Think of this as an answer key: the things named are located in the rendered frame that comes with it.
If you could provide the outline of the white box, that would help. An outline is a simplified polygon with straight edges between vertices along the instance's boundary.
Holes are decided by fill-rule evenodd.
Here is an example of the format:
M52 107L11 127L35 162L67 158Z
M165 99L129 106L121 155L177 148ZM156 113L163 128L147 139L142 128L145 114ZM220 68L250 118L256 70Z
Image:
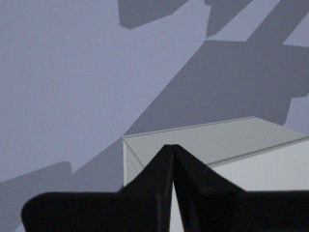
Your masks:
M165 144L246 191L309 189L309 135L254 116L123 136L124 187Z

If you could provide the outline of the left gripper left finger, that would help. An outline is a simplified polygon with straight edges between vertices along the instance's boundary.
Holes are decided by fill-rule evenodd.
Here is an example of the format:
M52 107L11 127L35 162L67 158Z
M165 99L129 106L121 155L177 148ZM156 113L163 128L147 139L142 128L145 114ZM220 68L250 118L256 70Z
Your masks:
M169 232L173 149L165 144L119 192L46 192L21 210L25 232Z

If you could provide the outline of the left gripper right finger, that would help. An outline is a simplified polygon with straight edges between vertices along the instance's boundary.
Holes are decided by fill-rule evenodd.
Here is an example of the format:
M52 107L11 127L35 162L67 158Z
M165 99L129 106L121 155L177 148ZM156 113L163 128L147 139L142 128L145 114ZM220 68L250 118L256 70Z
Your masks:
M309 229L309 190L246 191L181 145L172 149L183 232Z

